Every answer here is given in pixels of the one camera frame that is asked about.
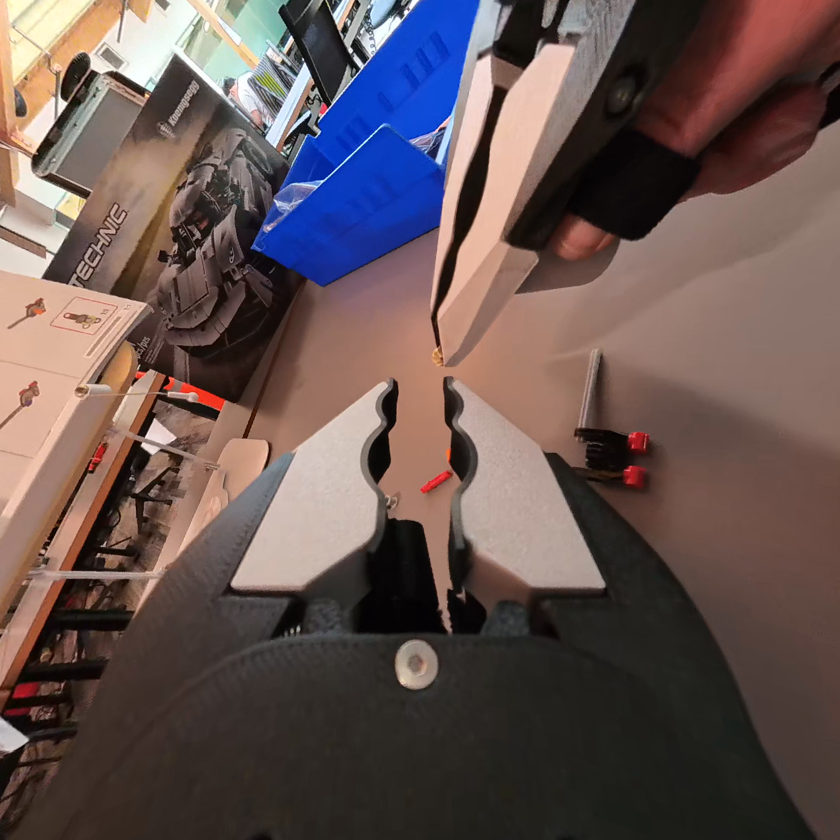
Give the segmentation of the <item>person's right hand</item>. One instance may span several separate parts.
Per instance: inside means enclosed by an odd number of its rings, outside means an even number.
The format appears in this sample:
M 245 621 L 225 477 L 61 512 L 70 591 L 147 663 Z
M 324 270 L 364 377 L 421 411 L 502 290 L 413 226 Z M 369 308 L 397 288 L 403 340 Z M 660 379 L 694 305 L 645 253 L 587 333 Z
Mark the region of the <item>person's right hand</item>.
M 682 203 L 740 192 L 811 149 L 838 56 L 838 1 L 709 2 L 634 127 L 700 163 Z

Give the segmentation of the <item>lego instruction booklet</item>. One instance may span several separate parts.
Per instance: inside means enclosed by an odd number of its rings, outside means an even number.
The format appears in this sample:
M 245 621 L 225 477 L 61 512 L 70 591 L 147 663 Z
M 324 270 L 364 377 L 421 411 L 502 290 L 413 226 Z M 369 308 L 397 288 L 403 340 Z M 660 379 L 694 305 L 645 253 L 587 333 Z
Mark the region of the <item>lego instruction booklet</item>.
M 8 601 L 67 502 L 137 363 L 148 304 L 1 277 L 1 586 Z

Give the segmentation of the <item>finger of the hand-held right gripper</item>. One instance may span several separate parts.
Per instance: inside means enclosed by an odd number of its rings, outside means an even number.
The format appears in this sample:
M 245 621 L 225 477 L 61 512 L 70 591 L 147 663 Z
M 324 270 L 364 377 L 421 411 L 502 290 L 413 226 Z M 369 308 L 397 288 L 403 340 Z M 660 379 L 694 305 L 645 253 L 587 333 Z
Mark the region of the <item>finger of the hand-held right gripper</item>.
M 560 94 L 575 52 L 572 45 L 545 45 L 523 69 L 499 58 L 507 63 L 507 96 L 490 144 L 485 191 L 438 314 L 445 366 L 461 364 L 537 265 L 535 249 L 508 240 L 568 133 Z
M 436 343 L 443 342 L 438 314 L 454 284 L 459 250 L 476 220 L 484 195 L 490 144 L 507 94 L 507 63 L 492 54 L 480 55 L 465 99 L 456 109 L 457 119 L 448 147 L 430 305 Z

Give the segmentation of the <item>wooden table with black legs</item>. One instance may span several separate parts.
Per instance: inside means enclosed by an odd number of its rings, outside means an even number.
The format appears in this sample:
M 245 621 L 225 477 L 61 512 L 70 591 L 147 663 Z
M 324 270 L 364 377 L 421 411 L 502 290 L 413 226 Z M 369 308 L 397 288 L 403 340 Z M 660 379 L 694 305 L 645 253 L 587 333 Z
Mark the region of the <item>wooden table with black legs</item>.
M 81 556 L 82 548 L 91 535 L 96 520 L 116 482 L 126 458 L 134 446 L 124 433 L 140 434 L 144 423 L 151 419 L 156 394 L 167 377 L 148 371 L 131 387 L 132 395 L 125 396 L 97 444 L 106 444 L 103 459 L 93 471 L 83 463 L 73 494 L 57 521 L 56 531 L 45 556 L 35 562 L 47 571 L 71 571 Z M 36 642 L 44 629 L 47 617 L 56 603 L 62 581 L 47 581 L 36 574 L 24 581 L 18 590 L 3 627 L 1 641 L 1 700 L 5 708 L 13 696 L 19 677 L 31 659 Z

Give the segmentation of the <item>red and black handheld tool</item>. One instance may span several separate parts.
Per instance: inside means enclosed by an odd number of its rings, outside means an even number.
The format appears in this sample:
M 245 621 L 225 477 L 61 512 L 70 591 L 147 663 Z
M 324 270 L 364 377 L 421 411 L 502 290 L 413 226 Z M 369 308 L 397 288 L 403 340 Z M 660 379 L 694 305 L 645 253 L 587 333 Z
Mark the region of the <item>red and black handheld tool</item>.
M 217 412 L 221 411 L 225 404 L 225 400 L 170 376 L 166 378 L 163 385 L 163 393 L 176 403 L 188 406 L 203 406 Z

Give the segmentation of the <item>long grey lego axle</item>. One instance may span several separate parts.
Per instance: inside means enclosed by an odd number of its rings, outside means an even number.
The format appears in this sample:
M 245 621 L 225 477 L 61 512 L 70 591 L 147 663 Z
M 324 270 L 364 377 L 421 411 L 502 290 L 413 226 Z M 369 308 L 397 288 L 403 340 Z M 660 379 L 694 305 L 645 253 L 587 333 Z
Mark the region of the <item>long grey lego axle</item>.
M 603 356 L 601 349 L 594 349 L 590 354 L 586 370 L 586 376 L 584 379 L 584 389 L 577 428 L 593 427 L 593 409 L 597 393 L 597 384 L 599 380 L 602 358 Z

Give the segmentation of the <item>black mesh office chair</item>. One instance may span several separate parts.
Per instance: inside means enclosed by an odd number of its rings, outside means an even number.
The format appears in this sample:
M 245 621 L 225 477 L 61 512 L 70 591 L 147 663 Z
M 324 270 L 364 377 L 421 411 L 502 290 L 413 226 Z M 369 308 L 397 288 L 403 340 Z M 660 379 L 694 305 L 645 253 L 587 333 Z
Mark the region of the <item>black mesh office chair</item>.
M 344 42 L 327 1 L 288 1 L 279 15 L 308 68 L 322 104 L 327 108 L 361 70 Z

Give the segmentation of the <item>dark monitor on stand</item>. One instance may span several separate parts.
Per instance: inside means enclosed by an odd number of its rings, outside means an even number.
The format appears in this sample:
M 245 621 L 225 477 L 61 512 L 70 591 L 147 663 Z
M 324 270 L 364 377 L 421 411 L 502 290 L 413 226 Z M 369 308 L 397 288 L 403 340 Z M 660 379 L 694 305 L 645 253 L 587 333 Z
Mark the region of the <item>dark monitor on stand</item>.
M 32 173 L 88 199 L 150 94 L 117 71 L 68 70 L 59 88 L 65 107 L 38 145 Z

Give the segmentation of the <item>blue plastic bin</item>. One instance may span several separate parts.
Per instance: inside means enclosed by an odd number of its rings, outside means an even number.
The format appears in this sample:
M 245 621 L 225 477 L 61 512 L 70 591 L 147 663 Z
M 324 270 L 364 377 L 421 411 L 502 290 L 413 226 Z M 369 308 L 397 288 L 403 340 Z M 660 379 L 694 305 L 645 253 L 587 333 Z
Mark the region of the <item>blue plastic bin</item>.
M 438 227 L 448 140 L 478 1 L 422 1 L 304 141 L 253 244 L 324 287 Z

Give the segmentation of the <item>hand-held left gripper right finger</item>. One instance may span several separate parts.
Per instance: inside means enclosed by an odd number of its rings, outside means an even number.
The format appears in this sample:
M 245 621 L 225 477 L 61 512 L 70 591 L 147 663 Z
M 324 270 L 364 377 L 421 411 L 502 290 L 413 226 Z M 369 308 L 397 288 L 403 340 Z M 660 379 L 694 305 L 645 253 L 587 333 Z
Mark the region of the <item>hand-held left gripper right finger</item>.
M 487 613 L 501 602 L 606 593 L 548 457 L 539 444 L 452 376 L 444 378 L 450 505 L 448 567 L 454 593 Z

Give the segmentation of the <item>black lego gear assembly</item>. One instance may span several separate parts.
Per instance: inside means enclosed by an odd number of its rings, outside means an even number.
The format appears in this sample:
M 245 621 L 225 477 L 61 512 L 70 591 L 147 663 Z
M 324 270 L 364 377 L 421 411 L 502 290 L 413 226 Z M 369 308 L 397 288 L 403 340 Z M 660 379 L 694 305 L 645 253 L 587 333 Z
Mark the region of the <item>black lego gear assembly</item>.
M 577 427 L 574 437 L 584 446 L 584 465 L 573 467 L 584 480 L 633 490 L 648 486 L 648 471 L 635 464 L 637 455 L 647 455 L 650 435 L 622 434 L 609 429 Z

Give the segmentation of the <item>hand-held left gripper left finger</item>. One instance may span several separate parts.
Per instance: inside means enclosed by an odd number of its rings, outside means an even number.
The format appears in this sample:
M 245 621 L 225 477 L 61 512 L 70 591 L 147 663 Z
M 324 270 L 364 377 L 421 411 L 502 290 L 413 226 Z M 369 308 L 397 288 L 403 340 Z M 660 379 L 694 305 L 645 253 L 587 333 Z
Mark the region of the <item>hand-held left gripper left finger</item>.
M 235 592 L 342 606 L 364 599 L 369 556 L 385 534 L 379 483 L 397 398 L 395 379 L 375 385 L 293 451 L 232 577 Z

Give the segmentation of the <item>black lego set box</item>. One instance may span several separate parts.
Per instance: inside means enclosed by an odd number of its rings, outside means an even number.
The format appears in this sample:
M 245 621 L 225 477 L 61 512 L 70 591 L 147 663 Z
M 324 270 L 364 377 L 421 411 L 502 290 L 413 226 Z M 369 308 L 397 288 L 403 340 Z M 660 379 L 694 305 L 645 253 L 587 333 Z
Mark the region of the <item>black lego set box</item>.
M 44 278 L 147 304 L 141 365 L 239 403 L 305 281 L 254 247 L 288 170 L 173 56 Z

